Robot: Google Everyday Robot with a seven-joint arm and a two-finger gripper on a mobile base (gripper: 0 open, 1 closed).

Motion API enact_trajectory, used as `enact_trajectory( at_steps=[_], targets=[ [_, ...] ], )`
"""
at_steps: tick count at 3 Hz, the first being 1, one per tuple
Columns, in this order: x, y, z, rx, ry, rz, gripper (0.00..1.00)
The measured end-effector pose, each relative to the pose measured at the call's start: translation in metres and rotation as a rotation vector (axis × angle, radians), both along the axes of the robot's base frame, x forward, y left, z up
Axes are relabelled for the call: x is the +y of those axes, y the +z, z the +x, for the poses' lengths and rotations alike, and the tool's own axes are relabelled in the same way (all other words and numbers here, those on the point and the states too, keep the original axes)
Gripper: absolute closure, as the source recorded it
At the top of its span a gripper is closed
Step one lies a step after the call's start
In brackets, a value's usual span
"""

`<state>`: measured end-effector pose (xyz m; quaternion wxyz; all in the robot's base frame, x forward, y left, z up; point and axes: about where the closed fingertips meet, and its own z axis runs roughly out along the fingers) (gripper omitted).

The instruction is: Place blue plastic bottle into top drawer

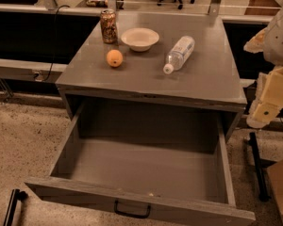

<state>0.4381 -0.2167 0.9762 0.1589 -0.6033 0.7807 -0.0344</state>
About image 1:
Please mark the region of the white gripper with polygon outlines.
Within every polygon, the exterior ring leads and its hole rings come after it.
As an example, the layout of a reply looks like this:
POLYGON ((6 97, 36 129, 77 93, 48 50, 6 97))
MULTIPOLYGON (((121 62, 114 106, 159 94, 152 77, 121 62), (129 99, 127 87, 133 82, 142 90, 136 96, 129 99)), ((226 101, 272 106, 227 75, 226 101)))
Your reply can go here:
MULTIPOLYGON (((261 29, 251 40, 243 46, 249 53, 263 51, 266 29, 261 29)), ((283 67, 274 67, 268 74, 260 73, 258 77, 257 100, 249 109, 246 123, 251 128, 260 129, 268 125, 283 108, 283 67)))

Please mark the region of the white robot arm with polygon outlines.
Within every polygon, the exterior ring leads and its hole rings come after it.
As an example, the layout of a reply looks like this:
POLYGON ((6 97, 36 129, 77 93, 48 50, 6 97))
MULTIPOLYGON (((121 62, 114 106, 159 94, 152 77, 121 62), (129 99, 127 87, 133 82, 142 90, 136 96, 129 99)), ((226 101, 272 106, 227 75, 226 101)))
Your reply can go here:
POLYGON ((259 129, 283 109, 283 7, 266 28, 245 43, 243 50, 253 54, 262 52, 264 59, 274 65, 267 74, 258 75, 256 98, 246 119, 248 126, 259 129))

